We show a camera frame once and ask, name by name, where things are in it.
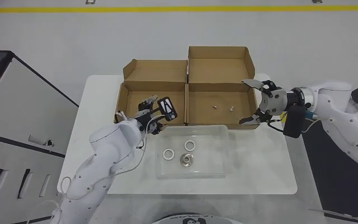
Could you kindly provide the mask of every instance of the cardboard box lid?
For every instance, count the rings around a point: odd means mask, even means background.
[[[241,83],[254,76],[245,46],[189,47],[189,83]]]
[[[186,83],[187,60],[136,60],[123,68],[124,83],[161,81]]]

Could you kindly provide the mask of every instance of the white table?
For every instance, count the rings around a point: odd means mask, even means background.
[[[267,80],[257,74],[258,80]],[[93,154],[88,137],[113,122],[122,76],[88,78],[67,154],[60,175],[73,177],[78,166]],[[258,103],[261,94],[256,94]],[[231,144],[236,149],[235,170],[224,179],[158,180],[155,176],[153,147],[155,136],[148,139],[142,164],[134,171],[117,176],[109,194],[294,194],[297,185],[285,137],[266,124],[255,130],[231,130]],[[134,166],[136,158],[128,167]]]

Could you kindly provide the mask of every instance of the white ring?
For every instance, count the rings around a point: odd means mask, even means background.
[[[191,143],[194,145],[194,147],[193,147],[191,150],[186,147],[186,145],[187,145],[189,142],[191,142]],[[192,140],[186,141],[185,144],[184,144],[184,148],[185,148],[185,150],[187,150],[188,152],[194,151],[194,149],[195,149],[195,142],[192,141]]]
[[[170,158],[166,157],[166,152],[167,152],[167,151],[171,151],[171,152],[172,152],[172,156],[171,156]],[[165,160],[171,160],[171,159],[173,159],[173,158],[174,158],[174,151],[171,150],[170,148],[167,148],[167,149],[164,150],[164,152],[163,152],[163,158],[164,158]]]

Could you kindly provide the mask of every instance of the transparent container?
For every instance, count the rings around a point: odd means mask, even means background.
[[[188,140],[195,142],[191,152],[184,148]],[[156,139],[156,176],[158,179],[225,178],[228,143],[228,128],[224,125],[168,127]],[[168,148],[174,151],[172,160],[163,158]],[[191,166],[180,163],[184,153],[193,155]],[[166,156],[170,157],[171,153],[167,152]]]

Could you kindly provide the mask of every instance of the cardboard box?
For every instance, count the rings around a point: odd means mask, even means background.
[[[257,110],[254,90],[241,82],[254,76],[255,67],[244,46],[189,47],[188,124],[257,128],[239,124]]]
[[[186,123],[186,60],[136,60],[123,68],[124,82],[121,84],[116,111],[124,111],[128,117],[135,117],[138,104],[157,95],[168,96],[177,111],[178,117],[163,124],[184,125]]]

